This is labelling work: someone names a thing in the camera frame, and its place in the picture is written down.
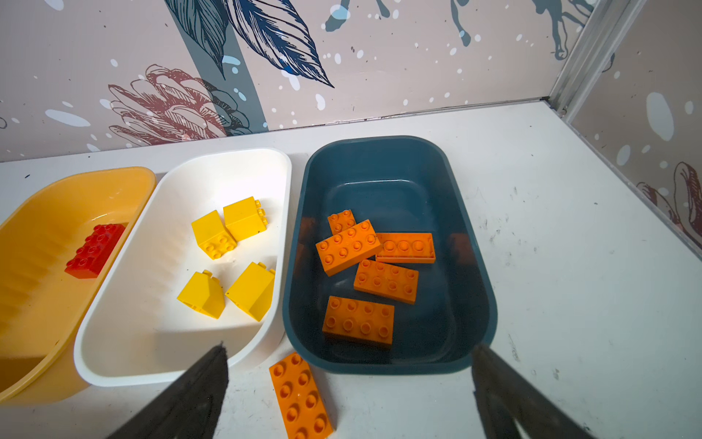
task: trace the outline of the leaf illustration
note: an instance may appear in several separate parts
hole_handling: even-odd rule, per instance
[[[220,72],[224,54],[227,8],[223,0],[166,0],[180,26],[210,55]]]
[[[275,67],[334,87],[319,62],[310,31],[290,0],[226,0],[239,36]]]

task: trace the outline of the white bin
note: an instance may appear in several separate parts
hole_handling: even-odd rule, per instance
[[[192,159],[158,184],[78,331],[74,360],[96,386],[173,381],[223,342],[230,368],[260,364],[283,336],[281,314],[290,159],[273,149]],[[247,197],[260,200],[268,229],[216,261],[195,242],[190,223]],[[227,291],[251,262],[274,268],[273,302],[256,322],[225,298],[218,320],[177,300],[192,274],[210,270]]]

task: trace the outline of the orange 2x4 brick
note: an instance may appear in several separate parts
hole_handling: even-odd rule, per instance
[[[377,254],[381,248],[376,231],[368,220],[317,243],[319,259],[327,276],[334,276]]]
[[[268,370],[289,439],[324,439],[334,432],[306,361],[294,353]]]
[[[434,240],[431,233],[378,233],[383,249],[376,261],[388,263],[434,263]]]
[[[356,225],[356,218],[353,217],[350,210],[344,210],[340,214],[329,216],[327,219],[329,220],[329,227],[332,235],[341,233]]]
[[[330,296],[323,333],[384,348],[392,347],[395,307]]]
[[[419,272],[366,259],[358,264],[354,289],[414,305]]]

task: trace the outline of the floral wallpaper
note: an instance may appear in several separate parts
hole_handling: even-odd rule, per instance
[[[573,126],[702,255],[702,4],[648,0]]]
[[[597,0],[0,3],[0,160],[547,96]]]

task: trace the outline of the dark blue bin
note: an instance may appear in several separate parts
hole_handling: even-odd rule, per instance
[[[358,265],[328,277],[315,243],[331,236],[327,217],[350,209],[376,232],[431,232],[436,263],[419,271],[414,305],[353,289]],[[336,373],[439,374],[470,366],[470,351],[490,343],[497,308],[449,161],[416,137],[342,140],[307,163],[283,299],[285,330],[309,363]],[[395,306],[390,350],[327,339],[329,296]]]

